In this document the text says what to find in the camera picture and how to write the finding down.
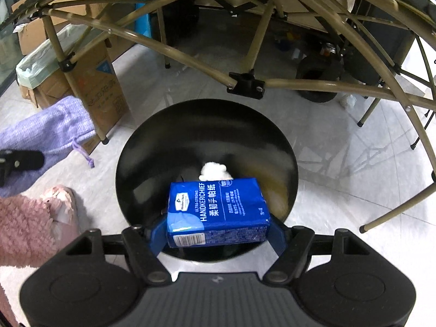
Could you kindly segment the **black round trash bin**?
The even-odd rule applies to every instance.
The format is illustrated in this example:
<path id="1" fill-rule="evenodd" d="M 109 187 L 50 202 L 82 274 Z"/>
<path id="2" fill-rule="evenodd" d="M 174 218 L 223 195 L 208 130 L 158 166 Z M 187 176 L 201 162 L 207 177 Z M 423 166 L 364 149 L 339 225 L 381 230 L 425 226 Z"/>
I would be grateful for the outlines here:
<path id="1" fill-rule="evenodd" d="M 272 216 L 284 223 L 299 185 L 293 149 L 265 115 L 217 99 L 171 105 L 129 138 L 115 176 L 118 204 L 127 222 L 146 227 L 162 218 L 170 184 L 197 181 L 207 162 L 224 164 L 235 179 L 257 179 Z"/>

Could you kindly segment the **pink fuzzy slipper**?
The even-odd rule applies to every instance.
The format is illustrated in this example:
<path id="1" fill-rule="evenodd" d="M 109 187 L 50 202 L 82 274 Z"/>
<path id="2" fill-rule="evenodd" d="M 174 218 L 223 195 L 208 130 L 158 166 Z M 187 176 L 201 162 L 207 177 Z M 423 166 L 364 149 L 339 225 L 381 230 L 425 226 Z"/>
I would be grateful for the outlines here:
<path id="1" fill-rule="evenodd" d="M 80 235 L 73 191 L 55 186 L 32 199 L 1 199 L 1 265 L 40 267 Z"/>

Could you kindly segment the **brown cardboard box left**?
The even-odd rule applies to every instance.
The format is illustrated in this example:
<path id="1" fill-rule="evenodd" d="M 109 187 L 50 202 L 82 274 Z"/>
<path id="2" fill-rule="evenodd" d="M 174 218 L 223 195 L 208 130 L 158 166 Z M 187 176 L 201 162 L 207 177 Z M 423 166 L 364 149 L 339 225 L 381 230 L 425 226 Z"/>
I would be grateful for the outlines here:
<path id="1" fill-rule="evenodd" d="M 106 0 L 55 0 L 51 7 L 72 13 L 78 16 L 86 16 L 91 19 L 100 19 L 103 22 L 114 23 L 128 13 L 135 10 L 135 2 L 109 4 Z M 39 47 L 48 35 L 44 29 L 42 20 L 22 22 L 22 29 L 18 31 L 19 45 L 23 55 L 28 55 Z"/>

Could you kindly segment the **cardboard box with plastic liner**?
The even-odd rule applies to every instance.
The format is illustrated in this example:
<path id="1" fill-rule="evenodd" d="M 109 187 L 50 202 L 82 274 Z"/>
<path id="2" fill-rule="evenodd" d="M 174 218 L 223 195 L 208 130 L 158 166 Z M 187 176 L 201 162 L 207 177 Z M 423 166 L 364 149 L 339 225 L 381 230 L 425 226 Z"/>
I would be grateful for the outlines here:
<path id="1" fill-rule="evenodd" d="M 72 78 L 77 95 L 86 101 L 98 128 L 105 134 L 129 109 L 104 42 L 91 48 L 71 71 L 64 73 L 51 42 L 46 40 L 18 63 L 16 76 L 22 92 L 41 109 L 74 96 L 67 80 Z"/>

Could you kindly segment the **purple knitted pouch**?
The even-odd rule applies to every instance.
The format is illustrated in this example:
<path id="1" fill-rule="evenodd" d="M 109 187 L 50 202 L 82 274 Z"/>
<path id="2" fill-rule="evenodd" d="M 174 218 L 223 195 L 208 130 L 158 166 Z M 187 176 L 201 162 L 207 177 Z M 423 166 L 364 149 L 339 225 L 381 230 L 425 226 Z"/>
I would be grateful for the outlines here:
<path id="1" fill-rule="evenodd" d="M 1 149 L 40 151 L 44 165 L 36 171 L 13 171 L 1 186 L 1 197 L 14 196 L 29 189 L 56 163 L 78 146 L 91 140 L 95 128 L 82 101 L 73 96 L 1 130 Z"/>

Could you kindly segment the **blue tissue pack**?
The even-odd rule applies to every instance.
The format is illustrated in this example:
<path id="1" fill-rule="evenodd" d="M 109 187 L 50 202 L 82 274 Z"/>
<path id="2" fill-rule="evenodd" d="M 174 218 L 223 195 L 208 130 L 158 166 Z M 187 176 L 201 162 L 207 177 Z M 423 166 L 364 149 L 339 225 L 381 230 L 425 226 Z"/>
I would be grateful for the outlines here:
<path id="1" fill-rule="evenodd" d="M 213 247 L 263 242 L 271 215 L 254 178 L 173 182 L 167 209 L 168 245 Z"/>

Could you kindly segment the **crumpled white tissue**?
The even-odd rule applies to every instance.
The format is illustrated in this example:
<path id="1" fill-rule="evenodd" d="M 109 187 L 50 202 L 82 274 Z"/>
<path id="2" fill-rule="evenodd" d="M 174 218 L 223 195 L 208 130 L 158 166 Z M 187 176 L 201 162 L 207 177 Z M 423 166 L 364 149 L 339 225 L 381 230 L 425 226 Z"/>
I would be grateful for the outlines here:
<path id="1" fill-rule="evenodd" d="M 207 162 L 201 169 L 199 181 L 231 180 L 233 177 L 227 171 L 224 164 Z"/>

